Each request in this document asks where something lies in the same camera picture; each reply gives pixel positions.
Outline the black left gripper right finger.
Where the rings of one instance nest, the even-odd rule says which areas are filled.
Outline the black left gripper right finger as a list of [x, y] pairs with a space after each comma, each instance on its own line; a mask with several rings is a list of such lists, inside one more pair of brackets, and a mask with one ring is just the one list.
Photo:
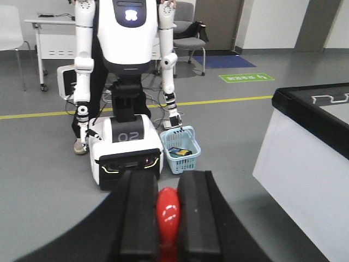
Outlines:
[[211, 171], [184, 172], [178, 261], [270, 261], [223, 197]]

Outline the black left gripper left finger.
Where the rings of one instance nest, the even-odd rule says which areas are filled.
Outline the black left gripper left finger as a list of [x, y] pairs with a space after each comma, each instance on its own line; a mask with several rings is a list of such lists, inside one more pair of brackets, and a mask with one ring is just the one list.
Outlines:
[[158, 185], [150, 171], [127, 171], [87, 217], [19, 261], [158, 261]]

